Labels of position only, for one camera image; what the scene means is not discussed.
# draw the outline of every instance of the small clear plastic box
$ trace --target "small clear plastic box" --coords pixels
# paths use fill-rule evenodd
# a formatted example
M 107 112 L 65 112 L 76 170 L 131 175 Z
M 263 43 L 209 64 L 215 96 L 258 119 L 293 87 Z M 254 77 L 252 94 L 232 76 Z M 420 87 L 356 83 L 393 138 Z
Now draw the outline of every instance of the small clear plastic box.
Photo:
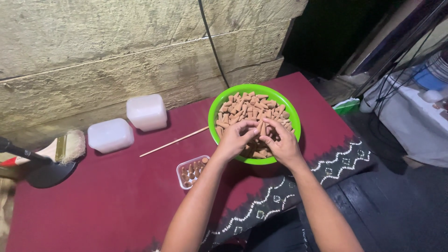
M 184 190 L 189 190 L 189 189 L 192 187 L 192 186 L 191 186 L 191 187 L 185 187 L 185 186 L 184 186 L 184 181 L 183 181 L 183 179 L 181 178 L 181 175 L 182 175 L 182 167 L 185 167 L 185 169 L 188 170 L 188 167 L 190 166 L 190 164 L 193 165 L 194 162 L 197 162 L 197 163 L 201 162 L 201 163 L 202 163 L 202 159 L 205 158 L 205 157 L 206 157 L 207 159 L 210 159 L 209 156 L 207 156 L 207 155 L 202 155 L 202 156 L 198 156 L 198 157 L 196 157 L 196 158 L 193 158 L 192 160 L 188 160 L 187 162 L 183 162 L 183 163 L 181 163 L 181 164 L 179 164 L 179 165 L 177 166 L 177 168 L 176 168 L 177 178 L 179 179 L 179 184 L 180 184 L 180 186 L 181 186 L 182 189 L 184 189 Z M 198 179 L 198 178 L 197 178 L 197 177 L 194 177 L 194 179 L 190 179 L 189 181 L 191 182 L 191 181 L 196 180 L 196 179 Z

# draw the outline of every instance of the stone wall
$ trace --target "stone wall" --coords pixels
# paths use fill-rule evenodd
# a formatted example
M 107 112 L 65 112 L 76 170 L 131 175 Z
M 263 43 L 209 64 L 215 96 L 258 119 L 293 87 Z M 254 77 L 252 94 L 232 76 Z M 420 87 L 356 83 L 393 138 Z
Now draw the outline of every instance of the stone wall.
M 306 3 L 204 1 L 232 85 L 275 77 Z M 174 108 L 225 89 L 196 0 L 11 0 L 0 12 L 0 134 L 17 145 L 125 118 L 131 97 Z

